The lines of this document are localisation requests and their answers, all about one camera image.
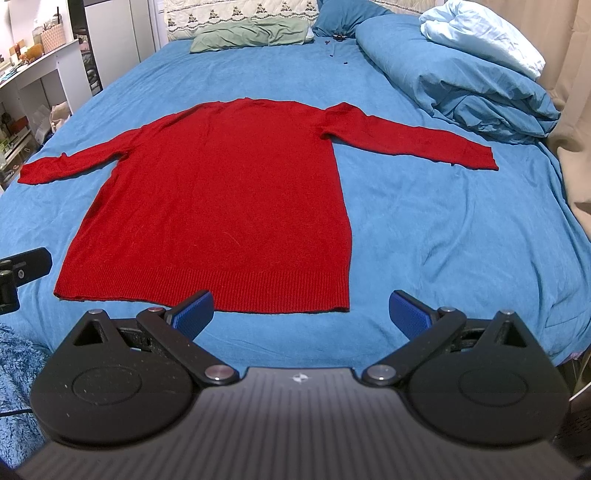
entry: blue fitted sheet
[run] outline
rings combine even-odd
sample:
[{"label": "blue fitted sheet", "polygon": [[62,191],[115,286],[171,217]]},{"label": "blue fitted sheet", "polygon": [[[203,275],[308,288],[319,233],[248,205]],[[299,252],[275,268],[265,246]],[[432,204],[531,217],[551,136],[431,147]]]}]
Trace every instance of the blue fitted sheet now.
[{"label": "blue fitted sheet", "polygon": [[[541,146],[486,142],[431,118],[354,40],[327,41],[197,55],[189,55],[190,41],[176,41],[76,112],[36,158],[71,154],[197,103],[246,96],[321,108],[349,102],[367,114],[453,131],[492,146],[500,170],[335,144],[353,231],[349,313],[216,312],[196,342],[241,371],[363,368],[406,342],[388,316],[389,294],[401,288],[474,317],[512,308],[556,363],[587,347],[591,249],[564,201],[557,160]],[[112,167],[40,186],[14,183],[0,197],[0,257],[45,246],[54,258],[48,277],[20,289],[21,310],[2,318],[34,342],[56,348],[89,308],[127,317],[147,305],[53,296],[67,247]]]}]

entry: green pillow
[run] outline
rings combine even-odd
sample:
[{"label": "green pillow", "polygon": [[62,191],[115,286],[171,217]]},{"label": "green pillow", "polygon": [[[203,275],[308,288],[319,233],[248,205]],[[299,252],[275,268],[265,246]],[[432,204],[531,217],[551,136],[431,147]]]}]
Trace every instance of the green pillow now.
[{"label": "green pillow", "polygon": [[306,41],[308,30],[308,21],[300,17],[220,22],[198,28],[189,52],[302,44]]}]

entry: red knit fabric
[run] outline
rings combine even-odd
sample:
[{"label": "red knit fabric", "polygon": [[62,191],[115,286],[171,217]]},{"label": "red knit fabric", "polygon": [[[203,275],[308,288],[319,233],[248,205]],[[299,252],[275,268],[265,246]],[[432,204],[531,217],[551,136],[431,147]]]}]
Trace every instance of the red knit fabric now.
[{"label": "red knit fabric", "polygon": [[348,309],[351,230],[331,136],[498,169],[488,147],[347,103],[204,103],[22,168],[20,183],[46,183],[120,155],[68,249],[55,295],[172,306],[206,288],[218,310]]}]

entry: ribbed hem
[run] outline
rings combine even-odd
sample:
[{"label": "ribbed hem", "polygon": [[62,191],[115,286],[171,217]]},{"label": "ribbed hem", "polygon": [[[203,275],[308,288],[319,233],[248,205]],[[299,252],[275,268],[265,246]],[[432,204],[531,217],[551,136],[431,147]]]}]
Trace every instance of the ribbed hem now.
[{"label": "ribbed hem", "polygon": [[349,266],[338,271],[225,272],[64,263],[54,294],[64,300],[143,300],[174,306],[202,288],[216,310],[297,313],[349,310]]}]

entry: curtain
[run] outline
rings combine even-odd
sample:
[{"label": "curtain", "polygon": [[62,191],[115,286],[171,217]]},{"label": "curtain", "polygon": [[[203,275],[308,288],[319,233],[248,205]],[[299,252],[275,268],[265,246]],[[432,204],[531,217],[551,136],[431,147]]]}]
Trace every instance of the curtain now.
[{"label": "curtain", "polygon": [[538,82],[562,112],[547,144],[591,240],[591,0],[477,1],[519,28],[546,60]]}]

